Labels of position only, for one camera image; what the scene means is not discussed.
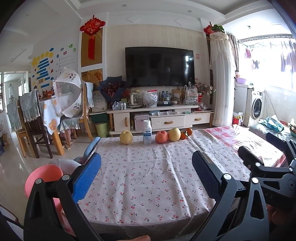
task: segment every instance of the blue gripper pad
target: blue gripper pad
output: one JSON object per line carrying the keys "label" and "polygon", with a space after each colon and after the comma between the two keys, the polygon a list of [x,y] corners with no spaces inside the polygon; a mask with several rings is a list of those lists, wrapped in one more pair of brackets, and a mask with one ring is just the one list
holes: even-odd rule
{"label": "blue gripper pad", "polygon": [[215,164],[208,163],[200,151],[193,153],[192,165],[209,197],[218,201],[221,196],[219,190],[222,172]]}
{"label": "blue gripper pad", "polygon": [[87,161],[87,163],[85,164],[85,168],[82,170],[81,174],[73,184],[72,197],[75,203],[77,203],[79,200],[84,199],[94,178],[99,172],[101,165],[101,156],[95,152]]}

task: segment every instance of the white plastic bottle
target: white plastic bottle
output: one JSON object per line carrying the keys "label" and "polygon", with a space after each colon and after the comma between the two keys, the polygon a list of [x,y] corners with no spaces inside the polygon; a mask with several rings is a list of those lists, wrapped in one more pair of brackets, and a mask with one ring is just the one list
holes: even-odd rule
{"label": "white plastic bottle", "polygon": [[143,141],[144,144],[152,143],[152,127],[149,120],[144,120],[143,123]]}

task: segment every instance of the cherry pattern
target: cherry pattern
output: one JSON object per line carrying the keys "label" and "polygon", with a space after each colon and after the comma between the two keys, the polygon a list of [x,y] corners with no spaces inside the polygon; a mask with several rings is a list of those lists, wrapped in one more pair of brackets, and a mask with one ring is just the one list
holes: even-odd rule
{"label": "cherry pattern", "polygon": [[95,185],[78,204],[97,233],[124,230],[139,237],[151,230],[151,237],[161,239],[164,234],[177,235],[191,219],[201,224],[215,201],[192,166],[196,150],[223,173],[243,181],[250,176],[237,153],[206,130],[161,145],[154,141],[144,145],[142,138],[134,136],[128,146],[120,144],[119,138],[102,138],[96,148],[102,166]]}

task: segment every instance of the yellow star sticker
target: yellow star sticker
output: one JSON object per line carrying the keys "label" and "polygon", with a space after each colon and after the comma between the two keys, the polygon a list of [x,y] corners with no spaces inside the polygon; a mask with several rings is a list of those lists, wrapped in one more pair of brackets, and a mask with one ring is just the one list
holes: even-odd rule
{"label": "yellow star sticker", "polygon": [[37,59],[34,57],[33,61],[32,61],[32,66],[35,67],[38,64]]}

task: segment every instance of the orange fruit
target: orange fruit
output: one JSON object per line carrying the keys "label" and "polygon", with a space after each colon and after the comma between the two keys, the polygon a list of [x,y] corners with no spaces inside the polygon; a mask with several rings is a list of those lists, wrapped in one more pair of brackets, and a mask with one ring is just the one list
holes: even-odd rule
{"label": "orange fruit", "polygon": [[188,136],[187,136],[186,131],[182,131],[182,132],[181,132],[181,137],[180,137],[180,139],[181,139],[181,140],[185,140],[187,137],[188,137]]}
{"label": "orange fruit", "polygon": [[191,136],[192,133],[193,133],[193,131],[192,131],[191,128],[187,128],[186,131],[187,131],[187,135],[188,135],[188,136]]}

